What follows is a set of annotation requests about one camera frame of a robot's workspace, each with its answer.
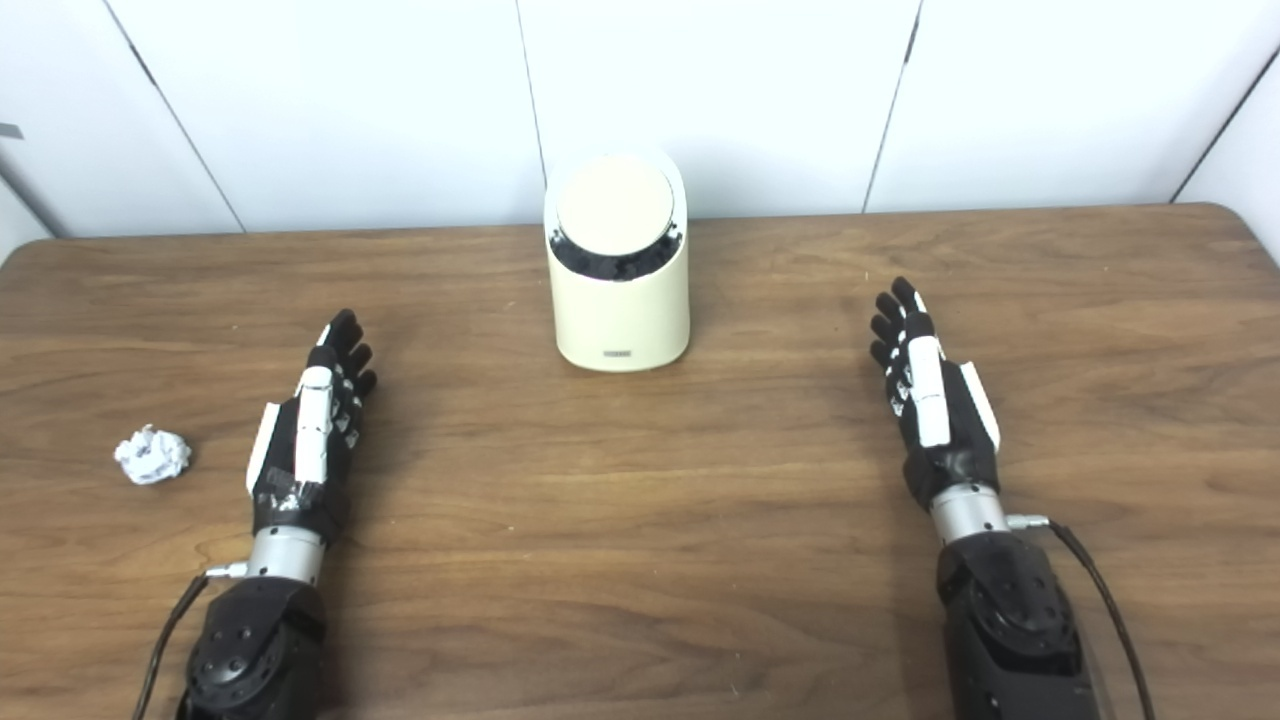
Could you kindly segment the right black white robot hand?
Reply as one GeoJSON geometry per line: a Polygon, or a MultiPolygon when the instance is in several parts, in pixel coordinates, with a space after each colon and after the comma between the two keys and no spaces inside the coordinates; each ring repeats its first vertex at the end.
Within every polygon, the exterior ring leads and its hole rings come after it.
{"type": "Polygon", "coordinates": [[[950,360],[916,287],[897,277],[876,299],[870,356],[906,450],[904,479],[928,509],[955,486],[1000,489],[1000,429],[973,363],[950,360]]]}

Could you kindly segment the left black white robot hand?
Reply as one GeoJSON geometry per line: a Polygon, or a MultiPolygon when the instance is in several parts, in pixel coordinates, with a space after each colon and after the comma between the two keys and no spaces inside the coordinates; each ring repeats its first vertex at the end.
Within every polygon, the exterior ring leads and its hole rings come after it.
{"type": "Polygon", "coordinates": [[[344,307],[311,347],[294,393],[266,405],[246,473],[255,534],[293,527],[324,544],[340,538],[364,405],[378,384],[371,360],[356,313],[344,307]]]}

